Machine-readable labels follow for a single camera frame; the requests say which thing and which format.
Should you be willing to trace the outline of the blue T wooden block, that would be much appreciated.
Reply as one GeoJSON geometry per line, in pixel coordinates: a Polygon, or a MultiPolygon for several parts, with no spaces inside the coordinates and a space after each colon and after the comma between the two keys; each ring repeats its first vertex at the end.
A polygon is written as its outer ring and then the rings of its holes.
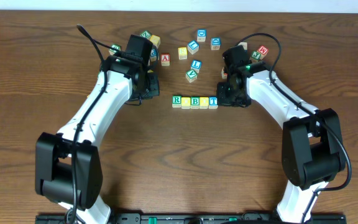
{"type": "Polygon", "coordinates": [[[209,109],[217,109],[218,108],[218,99],[216,96],[209,97],[209,109]]]}

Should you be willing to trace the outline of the green R wooden block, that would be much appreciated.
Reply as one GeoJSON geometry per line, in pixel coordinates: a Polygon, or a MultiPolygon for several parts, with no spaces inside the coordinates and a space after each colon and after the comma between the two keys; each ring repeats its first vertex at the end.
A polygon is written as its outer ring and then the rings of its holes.
{"type": "Polygon", "coordinates": [[[180,95],[172,96],[172,107],[173,108],[181,108],[181,96],[180,95]]]}

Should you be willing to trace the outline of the green B wooden block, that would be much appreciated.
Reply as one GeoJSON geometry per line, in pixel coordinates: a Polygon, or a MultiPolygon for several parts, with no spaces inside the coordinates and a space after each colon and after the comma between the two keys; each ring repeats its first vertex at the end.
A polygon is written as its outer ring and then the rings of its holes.
{"type": "Polygon", "coordinates": [[[199,109],[200,108],[200,97],[198,96],[192,96],[191,97],[191,109],[199,109]]]}

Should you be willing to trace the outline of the yellow O wooden block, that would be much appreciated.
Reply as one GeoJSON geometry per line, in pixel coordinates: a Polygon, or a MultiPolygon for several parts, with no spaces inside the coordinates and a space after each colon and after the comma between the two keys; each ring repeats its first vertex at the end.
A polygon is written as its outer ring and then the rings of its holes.
{"type": "Polygon", "coordinates": [[[191,108],[191,98],[187,96],[183,96],[181,98],[181,108],[186,110],[191,108]]]}

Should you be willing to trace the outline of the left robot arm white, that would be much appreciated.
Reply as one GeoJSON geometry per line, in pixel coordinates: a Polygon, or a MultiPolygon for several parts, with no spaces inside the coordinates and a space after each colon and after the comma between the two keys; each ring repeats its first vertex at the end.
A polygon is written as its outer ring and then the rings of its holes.
{"type": "Polygon", "coordinates": [[[42,133],[35,144],[35,191],[65,208],[36,223],[107,223],[111,208],[100,196],[99,147],[119,109],[159,95],[158,75],[146,65],[115,56],[102,64],[96,84],[66,125],[42,133]]]}

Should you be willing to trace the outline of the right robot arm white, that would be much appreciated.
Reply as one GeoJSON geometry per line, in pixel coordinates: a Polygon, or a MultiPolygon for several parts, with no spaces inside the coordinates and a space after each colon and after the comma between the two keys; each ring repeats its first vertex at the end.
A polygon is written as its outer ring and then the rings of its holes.
{"type": "Polygon", "coordinates": [[[223,70],[227,78],[218,83],[218,105],[247,107],[256,101],[282,129],[282,167],[288,183],[276,208],[278,219],[311,220],[317,196],[349,163],[337,113],[303,101],[265,62],[228,63],[223,70]]]}

